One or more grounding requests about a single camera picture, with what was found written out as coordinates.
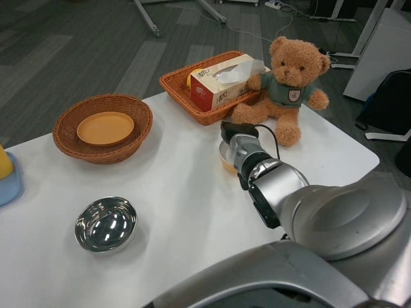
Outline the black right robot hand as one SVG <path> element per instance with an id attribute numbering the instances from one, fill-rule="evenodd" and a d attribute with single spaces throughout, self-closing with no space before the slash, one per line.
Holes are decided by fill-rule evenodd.
<path id="1" fill-rule="evenodd" d="M 251 135 L 259 137 L 259 132 L 253 124 L 242 123 L 235 124 L 227 121 L 222 121 L 220 125 L 221 137 L 226 144 L 230 144 L 231 139 L 237 134 Z"/>

